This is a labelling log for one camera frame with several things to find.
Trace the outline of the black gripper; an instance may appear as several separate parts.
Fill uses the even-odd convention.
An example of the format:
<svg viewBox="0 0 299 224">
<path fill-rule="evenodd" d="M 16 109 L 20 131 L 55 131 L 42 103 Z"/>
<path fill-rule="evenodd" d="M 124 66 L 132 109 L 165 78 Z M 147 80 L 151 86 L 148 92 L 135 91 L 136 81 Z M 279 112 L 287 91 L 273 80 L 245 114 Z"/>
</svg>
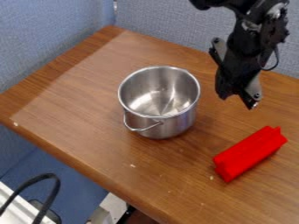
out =
<svg viewBox="0 0 299 224">
<path fill-rule="evenodd" d="M 237 95 L 245 107 L 253 109 L 263 97 L 260 69 L 256 67 L 256 62 L 237 56 L 221 38 L 212 39 L 209 56 L 219 66 L 215 76 L 219 98 Z"/>
</svg>

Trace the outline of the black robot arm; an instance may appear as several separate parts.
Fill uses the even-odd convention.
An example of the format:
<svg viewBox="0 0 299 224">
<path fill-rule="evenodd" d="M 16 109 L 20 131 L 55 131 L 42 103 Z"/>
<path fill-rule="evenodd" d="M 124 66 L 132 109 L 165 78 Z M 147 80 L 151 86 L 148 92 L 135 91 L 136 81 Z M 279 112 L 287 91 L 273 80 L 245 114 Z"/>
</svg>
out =
<svg viewBox="0 0 299 224">
<path fill-rule="evenodd" d="M 220 99 L 237 95 L 248 109 L 263 98 L 259 75 L 279 57 L 277 45 L 285 42 L 289 0 L 189 0 L 205 11 L 224 7 L 233 11 L 236 23 L 227 39 L 213 38 L 209 56 L 217 64 L 215 91 Z"/>
</svg>

